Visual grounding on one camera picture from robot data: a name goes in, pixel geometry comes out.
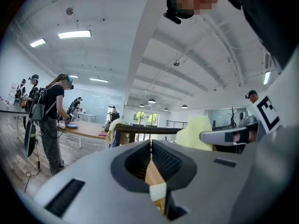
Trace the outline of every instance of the white ceiling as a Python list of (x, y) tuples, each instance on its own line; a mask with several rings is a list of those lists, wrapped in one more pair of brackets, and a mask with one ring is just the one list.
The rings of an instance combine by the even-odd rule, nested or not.
[[(166, 0), (28, 0), (11, 28), (53, 73), (77, 75), (82, 84), (107, 79), (100, 85), (126, 92), (131, 106), (154, 98), (170, 108), (214, 89), (263, 85), (265, 51), (242, 11), (220, 0), (207, 14), (177, 25), (162, 16), (166, 10)], [(83, 29), (92, 36), (57, 35)], [(41, 38), (46, 44), (29, 46)]]

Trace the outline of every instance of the black railing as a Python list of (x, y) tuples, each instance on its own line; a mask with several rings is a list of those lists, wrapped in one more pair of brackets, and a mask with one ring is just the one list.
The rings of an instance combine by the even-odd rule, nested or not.
[(167, 123), (166, 123), (166, 126), (169, 127), (169, 128), (183, 129), (183, 128), (186, 128), (188, 126), (188, 123), (168, 120)]

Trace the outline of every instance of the floor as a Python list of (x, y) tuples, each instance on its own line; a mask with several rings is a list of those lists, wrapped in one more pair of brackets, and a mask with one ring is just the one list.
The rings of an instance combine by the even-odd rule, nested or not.
[[(49, 163), (43, 150), (41, 137), (38, 136), (37, 150), (26, 158), (23, 153), (23, 141), (25, 129), (23, 127), (23, 118), (18, 119), (19, 122), (19, 139), (16, 137), (15, 117), (0, 118), (0, 162), (5, 170), (10, 182), (15, 189), (24, 191), (28, 178), (27, 172), (32, 175), (37, 173), (37, 152), (40, 159), (41, 170), (36, 177), (31, 177), (26, 189), (26, 193), (33, 197), (39, 188), (52, 177), (49, 169)], [(60, 139), (60, 151), (66, 168), (76, 160), (96, 151), (101, 151), (104, 147), (93, 143), (90, 140), (82, 139), (82, 148), (79, 148), (78, 138), (67, 133), (62, 134)], [(149, 163), (145, 182), (149, 185), (157, 185), (164, 183), (154, 163)], [(161, 213), (164, 212), (165, 200), (155, 201), (155, 205), (159, 207)]]

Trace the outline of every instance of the ceiling light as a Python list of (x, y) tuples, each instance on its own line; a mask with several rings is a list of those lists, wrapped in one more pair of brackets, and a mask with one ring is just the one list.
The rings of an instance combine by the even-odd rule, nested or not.
[(267, 71), (265, 75), (265, 80), (263, 81), (263, 84), (267, 84), (270, 78), (271, 72)]
[(101, 80), (101, 79), (94, 79), (94, 78), (89, 78), (90, 80), (95, 80), (95, 81), (101, 81), (101, 82), (106, 82), (106, 83), (108, 83), (108, 81), (107, 80)]
[(154, 104), (156, 101), (155, 101), (154, 99), (149, 99), (148, 102), (149, 102), (150, 104)]
[(41, 44), (44, 44), (44, 43), (46, 43), (46, 41), (42, 38), (41, 40), (38, 40), (36, 42), (31, 43), (30, 46), (37, 47), (37, 46), (39, 46)]
[(74, 32), (64, 32), (58, 34), (60, 39), (73, 38), (73, 37), (91, 37), (92, 33), (90, 30), (87, 31), (74, 31)]

